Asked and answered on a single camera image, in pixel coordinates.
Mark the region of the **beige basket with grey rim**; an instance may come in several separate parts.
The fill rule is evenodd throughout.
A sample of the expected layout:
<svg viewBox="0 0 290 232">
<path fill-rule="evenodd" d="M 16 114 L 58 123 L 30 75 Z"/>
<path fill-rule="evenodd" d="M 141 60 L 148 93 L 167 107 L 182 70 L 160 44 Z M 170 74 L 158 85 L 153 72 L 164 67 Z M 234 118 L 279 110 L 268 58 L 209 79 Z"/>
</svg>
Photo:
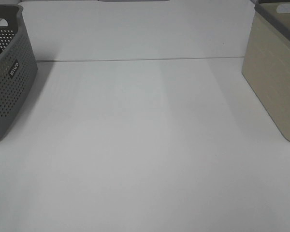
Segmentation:
<svg viewBox="0 0 290 232">
<path fill-rule="evenodd" d="M 242 75 L 290 142 L 290 0 L 258 0 Z"/>
</svg>

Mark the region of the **grey perforated plastic basket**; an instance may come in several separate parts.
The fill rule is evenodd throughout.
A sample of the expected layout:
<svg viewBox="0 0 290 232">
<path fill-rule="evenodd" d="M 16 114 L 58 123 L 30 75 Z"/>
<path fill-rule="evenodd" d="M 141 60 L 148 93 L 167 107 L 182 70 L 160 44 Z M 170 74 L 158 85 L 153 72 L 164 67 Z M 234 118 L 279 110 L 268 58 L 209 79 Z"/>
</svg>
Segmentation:
<svg viewBox="0 0 290 232">
<path fill-rule="evenodd" d="M 37 74 L 37 62 L 20 5 L 0 5 L 0 140 L 22 108 Z"/>
</svg>

